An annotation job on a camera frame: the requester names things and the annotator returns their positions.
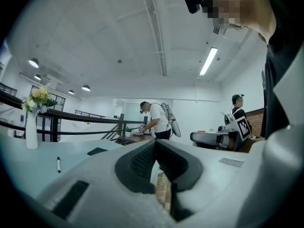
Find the black shorts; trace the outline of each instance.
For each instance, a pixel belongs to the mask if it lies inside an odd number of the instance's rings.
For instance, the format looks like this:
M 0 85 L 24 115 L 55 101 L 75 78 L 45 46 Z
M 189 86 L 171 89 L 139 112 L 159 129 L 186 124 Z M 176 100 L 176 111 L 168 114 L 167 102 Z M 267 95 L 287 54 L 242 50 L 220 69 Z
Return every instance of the black shorts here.
M 170 139 L 171 136 L 171 129 L 164 132 L 155 133 L 156 139 Z

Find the fluorescent light tube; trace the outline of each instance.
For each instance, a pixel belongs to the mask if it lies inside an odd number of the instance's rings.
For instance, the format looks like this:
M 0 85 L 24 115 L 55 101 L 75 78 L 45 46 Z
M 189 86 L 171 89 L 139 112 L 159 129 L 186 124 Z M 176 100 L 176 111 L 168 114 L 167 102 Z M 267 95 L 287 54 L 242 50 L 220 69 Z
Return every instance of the fluorescent light tube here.
M 211 64 L 211 62 L 212 62 L 212 60 L 215 57 L 217 52 L 218 52 L 217 48 L 214 48 L 214 47 L 212 48 L 211 47 L 211 51 L 209 53 L 209 56 L 208 56 L 204 66 L 203 66 L 203 69 L 201 70 L 199 75 L 201 75 L 201 76 L 205 75 L 205 73 L 207 72 L 207 70 L 208 70 L 208 68 L 209 68 L 209 66 L 210 66 L 210 64 Z

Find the white t-shirt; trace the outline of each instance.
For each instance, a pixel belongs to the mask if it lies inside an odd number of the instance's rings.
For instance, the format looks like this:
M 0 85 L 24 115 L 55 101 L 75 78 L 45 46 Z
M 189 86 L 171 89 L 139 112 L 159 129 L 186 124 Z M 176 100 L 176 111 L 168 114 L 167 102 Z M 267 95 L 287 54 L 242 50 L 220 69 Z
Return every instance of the white t-shirt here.
M 165 111 L 159 104 L 151 105 L 150 116 L 152 120 L 159 119 L 158 123 L 154 126 L 156 133 L 164 132 L 171 129 L 169 121 L 166 118 Z

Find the black marker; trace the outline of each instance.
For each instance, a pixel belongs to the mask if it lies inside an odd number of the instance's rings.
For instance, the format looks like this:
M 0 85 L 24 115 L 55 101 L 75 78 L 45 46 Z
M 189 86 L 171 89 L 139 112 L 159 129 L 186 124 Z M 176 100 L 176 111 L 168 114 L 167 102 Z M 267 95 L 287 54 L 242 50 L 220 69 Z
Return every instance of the black marker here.
M 61 168 L 60 168 L 60 158 L 57 157 L 57 171 L 60 173 L 61 172 Z

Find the brick wall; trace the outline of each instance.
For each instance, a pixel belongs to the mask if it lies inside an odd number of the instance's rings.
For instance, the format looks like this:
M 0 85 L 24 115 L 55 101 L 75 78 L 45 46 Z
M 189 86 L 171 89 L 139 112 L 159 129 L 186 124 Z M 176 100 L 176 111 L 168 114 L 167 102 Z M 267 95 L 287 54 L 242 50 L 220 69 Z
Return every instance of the brick wall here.
M 252 126 L 251 135 L 260 137 L 261 129 L 262 129 L 262 121 L 263 121 L 264 109 L 258 109 L 252 112 L 246 112 L 247 120 Z

